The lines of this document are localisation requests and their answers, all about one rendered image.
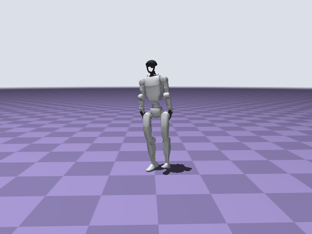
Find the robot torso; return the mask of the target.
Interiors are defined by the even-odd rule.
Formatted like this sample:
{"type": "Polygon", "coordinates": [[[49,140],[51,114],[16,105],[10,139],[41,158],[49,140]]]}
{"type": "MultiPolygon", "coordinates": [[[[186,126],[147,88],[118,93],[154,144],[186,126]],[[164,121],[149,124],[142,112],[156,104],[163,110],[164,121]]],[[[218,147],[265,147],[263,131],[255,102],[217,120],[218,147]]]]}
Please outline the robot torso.
{"type": "Polygon", "coordinates": [[[160,81],[160,75],[153,74],[155,76],[150,77],[147,75],[144,79],[144,86],[146,96],[149,101],[154,101],[152,108],[150,109],[151,117],[161,117],[162,107],[157,100],[162,100],[163,96],[163,83],[160,81]]]}

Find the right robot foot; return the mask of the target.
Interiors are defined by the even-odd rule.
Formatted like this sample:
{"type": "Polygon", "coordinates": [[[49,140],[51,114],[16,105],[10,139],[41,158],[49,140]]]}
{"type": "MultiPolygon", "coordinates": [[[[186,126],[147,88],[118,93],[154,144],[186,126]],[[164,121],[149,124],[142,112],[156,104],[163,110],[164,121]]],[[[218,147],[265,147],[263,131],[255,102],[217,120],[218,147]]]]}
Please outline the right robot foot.
{"type": "Polygon", "coordinates": [[[156,168],[156,167],[158,167],[158,163],[156,162],[156,164],[150,164],[150,166],[146,169],[146,171],[148,172],[148,171],[151,171],[151,170],[153,170],[154,168],[156,168]]]}

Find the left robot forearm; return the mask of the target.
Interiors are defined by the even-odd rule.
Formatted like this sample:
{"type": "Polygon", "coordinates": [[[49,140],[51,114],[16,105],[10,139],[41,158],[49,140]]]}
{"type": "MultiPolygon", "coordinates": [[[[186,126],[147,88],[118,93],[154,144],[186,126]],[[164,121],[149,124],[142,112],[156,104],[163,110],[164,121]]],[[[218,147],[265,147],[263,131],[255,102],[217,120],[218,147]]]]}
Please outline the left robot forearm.
{"type": "Polygon", "coordinates": [[[173,112],[170,93],[169,93],[169,98],[166,99],[166,105],[167,105],[168,112],[169,112],[169,110],[171,110],[173,112]]]}

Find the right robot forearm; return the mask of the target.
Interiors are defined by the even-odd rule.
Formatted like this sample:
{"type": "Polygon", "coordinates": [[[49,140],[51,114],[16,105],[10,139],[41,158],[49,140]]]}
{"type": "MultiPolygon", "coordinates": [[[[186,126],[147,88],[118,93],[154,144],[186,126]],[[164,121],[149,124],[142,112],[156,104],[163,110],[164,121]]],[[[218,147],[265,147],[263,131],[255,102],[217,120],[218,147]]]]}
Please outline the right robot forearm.
{"type": "Polygon", "coordinates": [[[139,109],[144,114],[145,113],[145,110],[144,110],[144,100],[138,100],[138,101],[139,101],[139,109]]]}

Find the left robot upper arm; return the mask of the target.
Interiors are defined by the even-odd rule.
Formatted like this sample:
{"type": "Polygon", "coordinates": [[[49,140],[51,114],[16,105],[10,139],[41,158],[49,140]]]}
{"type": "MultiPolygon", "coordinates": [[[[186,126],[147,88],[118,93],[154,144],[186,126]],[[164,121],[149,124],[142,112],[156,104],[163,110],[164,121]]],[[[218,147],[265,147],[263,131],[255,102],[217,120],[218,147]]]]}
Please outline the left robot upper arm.
{"type": "Polygon", "coordinates": [[[160,76],[160,81],[163,83],[163,89],[164,89],[164,98],[169,98],[169,84],[168,84],[168,78],[165,76],[160,76]]]}

